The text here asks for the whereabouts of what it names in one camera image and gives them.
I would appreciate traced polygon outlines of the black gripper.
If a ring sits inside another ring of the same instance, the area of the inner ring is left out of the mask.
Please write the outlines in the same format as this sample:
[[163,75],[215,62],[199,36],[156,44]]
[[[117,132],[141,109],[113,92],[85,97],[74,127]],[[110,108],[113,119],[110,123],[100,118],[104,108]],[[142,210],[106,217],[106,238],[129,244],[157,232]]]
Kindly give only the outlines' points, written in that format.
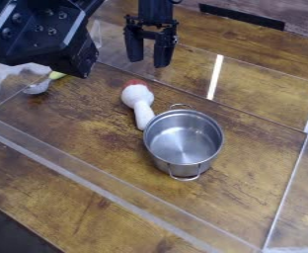
[[167,67],[171,62],[177,21],[172,18],[179,0],[138,0],[138,14],[125,16],[125,46],[132,62],[144,59],[144,39],[154,40],[153,66]]

